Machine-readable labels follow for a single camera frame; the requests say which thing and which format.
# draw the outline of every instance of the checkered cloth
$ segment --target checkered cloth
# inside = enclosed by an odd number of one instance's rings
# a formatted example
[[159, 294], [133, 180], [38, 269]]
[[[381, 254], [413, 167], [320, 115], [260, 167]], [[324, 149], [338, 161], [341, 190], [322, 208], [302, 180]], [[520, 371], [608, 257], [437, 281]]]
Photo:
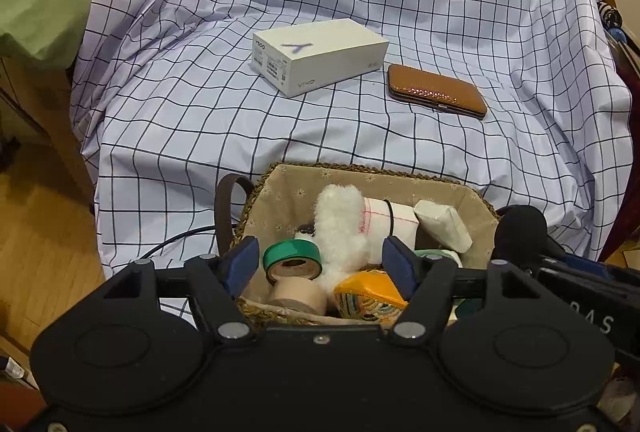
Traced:
[[[254, 31], [345, 17], [390, 41], [384, 69], [290, 99], [249, 67]], [[474, 83], [487, 116], [392, 99], [390, 63]], [[629, 109], [595, 0], [93, 0], [71, 117], [111, 275], [212, 224], [223, 175], [275, 161], [459, 179], [496, 207], [539, 207], [595, 259], [632, 163]], [[189, 237], [156, 267], [212, 250], [212, 233]]]

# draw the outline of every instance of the white box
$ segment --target white box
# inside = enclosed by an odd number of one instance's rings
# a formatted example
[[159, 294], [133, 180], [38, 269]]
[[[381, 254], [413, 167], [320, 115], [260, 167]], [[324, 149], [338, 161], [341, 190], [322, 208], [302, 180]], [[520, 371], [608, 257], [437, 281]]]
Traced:
[[254, 33], [251, 66], [287, 97], [378, 70], [388, 40], [348, 18]]

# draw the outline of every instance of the brown leather strap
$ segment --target brown leather strap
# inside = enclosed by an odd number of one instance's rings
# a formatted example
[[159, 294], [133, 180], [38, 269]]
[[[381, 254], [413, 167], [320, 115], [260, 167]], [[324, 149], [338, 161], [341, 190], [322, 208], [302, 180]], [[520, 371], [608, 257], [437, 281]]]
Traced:
[[226, 174], [218, 183], [213, 221], [216, 224], [216, 240], [220, 256], [229, 251], [234, 239], [234, 231], [231, 226], [231, 193], [235, 185], [242, 187], [247, 198], [254, 191], [254, 184], [239, 174]]

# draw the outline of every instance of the black elastic band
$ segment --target black elastic band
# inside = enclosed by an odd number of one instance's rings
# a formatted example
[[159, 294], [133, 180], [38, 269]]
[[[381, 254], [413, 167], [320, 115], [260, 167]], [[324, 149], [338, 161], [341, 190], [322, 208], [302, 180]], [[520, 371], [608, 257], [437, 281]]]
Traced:
[[386, 202], [386, 205], [389, 207], [389, 235], [393, 235], [394, 233], [394, 209], [391, 208], [391, 203], [388, 199], [383, 199]]

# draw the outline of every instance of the brown wallet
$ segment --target brown wallet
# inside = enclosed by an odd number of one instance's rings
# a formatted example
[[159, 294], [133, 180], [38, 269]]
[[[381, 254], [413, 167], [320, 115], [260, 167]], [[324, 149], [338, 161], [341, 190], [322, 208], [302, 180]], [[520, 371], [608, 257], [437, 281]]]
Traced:
[[482, 94], [466, 81], [396, 63], [386, 75], [393, 98], [478, 119], [486, 114]]

